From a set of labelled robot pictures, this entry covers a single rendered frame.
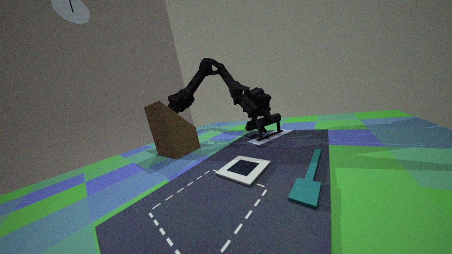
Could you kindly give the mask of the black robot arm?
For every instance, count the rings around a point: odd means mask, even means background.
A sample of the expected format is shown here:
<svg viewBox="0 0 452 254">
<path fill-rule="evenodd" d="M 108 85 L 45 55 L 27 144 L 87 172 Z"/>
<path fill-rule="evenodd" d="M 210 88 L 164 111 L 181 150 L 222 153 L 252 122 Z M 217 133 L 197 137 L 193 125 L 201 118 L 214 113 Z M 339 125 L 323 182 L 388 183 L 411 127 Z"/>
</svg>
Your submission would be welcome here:
<svg viewBox="0 0 452 254">
<path fill-rule="evenodd" d="M 217 68 L 216 71 L 213 71 L 212 65 Z M 253 101 L 256 100 L 257 96 L 264 95 L 264 91 L 261 88 L 254 88 L 250 90 L 250 87 L 241 85 L 238 81 L 235 81 L 227 69 L 224 67 L 224 64 L 217 62 L 214 59 L 204 58 L 202 59 L 199 70 L 191 79 L 190 83 L 186 88 L 180 89 L 178 93 L 168 96 L 168 107 L 175 111 L 177 114 L 179 111 L 183 112 L 186 108 L 190 107 L 192 102 L 194 101 L 193 94 L 198 89 L 199 85 L 205 79 L 205 77 L 209 75 L 220 74 L 224 82 L 229 88 L 230 94 L 233 98 L 234 105 L 239 104 L 243 107 L 243 104 L 251 99 Z M 244 91 L 244 94 L 243 94 Z"/>
</svg>

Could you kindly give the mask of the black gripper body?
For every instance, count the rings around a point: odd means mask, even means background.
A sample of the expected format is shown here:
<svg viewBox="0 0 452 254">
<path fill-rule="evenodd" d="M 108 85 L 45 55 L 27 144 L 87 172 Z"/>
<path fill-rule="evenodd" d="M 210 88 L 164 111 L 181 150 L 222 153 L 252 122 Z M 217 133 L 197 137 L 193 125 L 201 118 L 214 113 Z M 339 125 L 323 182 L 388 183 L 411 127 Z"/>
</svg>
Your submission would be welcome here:
<svg viewBox="0 0 452 254">
<path fill-rule="evenodd" d="M 256 120 L 260 114 L 257 111 L 259 105 L 262 105 L 264 103 L 269 103 L 271 98 L 272 97 L 268 94 L 259 95 L 259 96 L 257 96 L 255 101 L 249 99 L 243 104 L 243 112 L 247 112 L 248 118 L 252 118 L 251 121 L 247 122 L 247 124 L 246 124 L 245 129 L 247 131 L 254 130 L 254 128 L 250 129 L 250 126 L 251 126 L 251 124 L 256 122 Z"/>
</svg>

